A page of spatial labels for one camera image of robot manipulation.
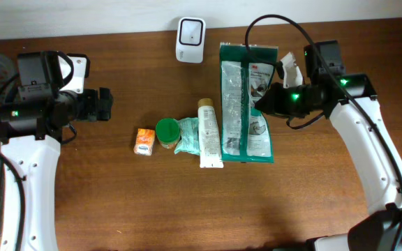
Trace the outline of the white tube tan cap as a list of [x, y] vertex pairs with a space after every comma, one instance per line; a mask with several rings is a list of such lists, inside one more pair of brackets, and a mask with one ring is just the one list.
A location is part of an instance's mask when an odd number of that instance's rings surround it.
[[198, 101], [200, 168], [223, 168], [220, 133], [213, 100]]

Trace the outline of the green-lid jar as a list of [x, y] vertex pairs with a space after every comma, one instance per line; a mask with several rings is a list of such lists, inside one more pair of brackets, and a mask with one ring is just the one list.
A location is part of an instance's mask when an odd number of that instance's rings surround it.
[[181, 138], [181, 131], [177, 120], [161, 119], [156, 124], [156, 136], [162, 147], [173, 149]]

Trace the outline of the green 3M gloves package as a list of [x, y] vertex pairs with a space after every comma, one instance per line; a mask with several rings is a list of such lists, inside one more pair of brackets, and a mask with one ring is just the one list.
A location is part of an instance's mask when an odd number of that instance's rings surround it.
[[263, 60], [251, 57], [245, 45], [221, 43], [219, 48], [223, 160], [273, 163], [267, 120], [255, 103], [266, 94], [273, 80], [278, 48], [250, 49]]

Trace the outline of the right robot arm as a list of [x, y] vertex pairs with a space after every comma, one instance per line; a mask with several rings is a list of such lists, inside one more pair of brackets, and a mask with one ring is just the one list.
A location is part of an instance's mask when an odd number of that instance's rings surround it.
[[387, 132], [378, 94], [364, 73], [347, 74], [335, 40], [304, 47], [306, 76], [293, 53], [276, 63], [281, 83], [257, 101], [268, 115], [302, 119], [313, 111], [344, 141], [362, 183], [368, 217], [346, 234], [307, 240], [305, 250], [402, 250], [402, 159]]

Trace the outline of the orange tissue packet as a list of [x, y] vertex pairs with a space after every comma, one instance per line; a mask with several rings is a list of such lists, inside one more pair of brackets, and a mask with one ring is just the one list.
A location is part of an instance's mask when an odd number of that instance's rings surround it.
[[156, 133], [151, 129], [139, 128], [135, 139], [134, 153], [151, 156], [153, 152]]

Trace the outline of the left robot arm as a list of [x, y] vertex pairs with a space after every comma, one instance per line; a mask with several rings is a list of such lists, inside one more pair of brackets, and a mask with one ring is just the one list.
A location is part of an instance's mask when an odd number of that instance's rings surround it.
[[4, 168], [1, 250], [57, 250], [55, 176], [61, 147], [72, 141], [72, 123], [109, 121], [108, 88], [87, 89], [85, 54], [42, 51], [19, 54], [20, 85], [0, 106], [0, 160]]

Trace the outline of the mint green plastic packet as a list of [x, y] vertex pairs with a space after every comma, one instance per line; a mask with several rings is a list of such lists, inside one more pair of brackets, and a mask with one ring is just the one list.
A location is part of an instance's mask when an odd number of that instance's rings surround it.
[[178, 120], [177, 123], [180, 129], [181, 139], [176, 145], [174, 154], [185, 152], [192, 155], [199, 155], [198, 117], [181, 119]]

